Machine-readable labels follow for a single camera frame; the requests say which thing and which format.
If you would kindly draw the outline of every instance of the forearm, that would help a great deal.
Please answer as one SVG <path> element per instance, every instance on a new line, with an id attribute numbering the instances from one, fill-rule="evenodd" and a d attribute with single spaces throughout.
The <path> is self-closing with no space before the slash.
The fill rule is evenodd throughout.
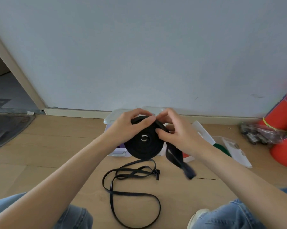
<path id="1" fill-rule="evenodd" d="M 0 228 L 52 228 L 115 144 L 92 141 L 63 166 L 0 214 Z"/>
<path id="2" fill-rule="evenodd" d="M 214 147 L 209 147 L 199 159 L 267 228 L 287 228 L 287 194 Z"/>

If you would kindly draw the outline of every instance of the green object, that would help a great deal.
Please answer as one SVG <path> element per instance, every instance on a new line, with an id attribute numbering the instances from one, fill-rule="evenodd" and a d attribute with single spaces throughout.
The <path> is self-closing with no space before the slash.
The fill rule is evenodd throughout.
<path id="1" fill-rule="evenodd" d="M 231 157 L 229 151 L 228 151 L 224 146 L 222 146 L 222 145 L 220 145 L 220 144 L 217 144 L 217 143 L 215 143 L 213 146 L 216 147 L 217 149 L 221 150 L 221 151 L 222 151 L 223 153 L 225 153 L 226 155 L 228 155 L 228 156 Z"/>

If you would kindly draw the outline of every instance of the person's left hand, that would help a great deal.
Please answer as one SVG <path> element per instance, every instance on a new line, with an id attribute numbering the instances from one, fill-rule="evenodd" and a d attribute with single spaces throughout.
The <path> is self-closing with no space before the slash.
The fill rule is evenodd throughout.
<path id="1" fill-rule="evenodd" d="M 137 117 L 138 115 L 146 115 L 149 117 L 143 119 L 138 124 L 133 125 L 131 123 L 131 119 Z M 153 116 L 152 113 L 147 110 L 137 108 L 132 111 L 122 113 L 121 116 L 119 116 L 119 118 L 116 119 L 111 125 L 111 127 L 104 132 L 104 135 L 107 138 L 110 138 L 110 141 L 118 146 L 133 138 L 144 128 L 149 127 L 155 120 L 156 117 Z"/>

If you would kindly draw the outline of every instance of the wall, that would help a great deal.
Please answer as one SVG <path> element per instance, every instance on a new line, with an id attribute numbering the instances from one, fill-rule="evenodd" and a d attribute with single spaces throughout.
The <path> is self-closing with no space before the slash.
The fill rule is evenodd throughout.
<path id="1" fill-rule="evenodd" d="M 260 117 L 287 92 L 287 0 L 0 0 L 49 107 Z"/>

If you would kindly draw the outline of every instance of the person's right hand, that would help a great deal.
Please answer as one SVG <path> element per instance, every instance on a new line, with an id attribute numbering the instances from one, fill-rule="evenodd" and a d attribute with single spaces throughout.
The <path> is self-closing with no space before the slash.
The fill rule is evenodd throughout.
<path id="1" fill-rule="evenodd" d="M 163 124 L 169 123 L 166 128 L 170 133 L 157 128 L 156 133 L 158 137 L 173 144 L 186 154 L 196 157 L 201 154 L 201 151 L 211 146 L 197 133 L 189 122 L 171 108 L 162 111 L 156 119 Z"/>

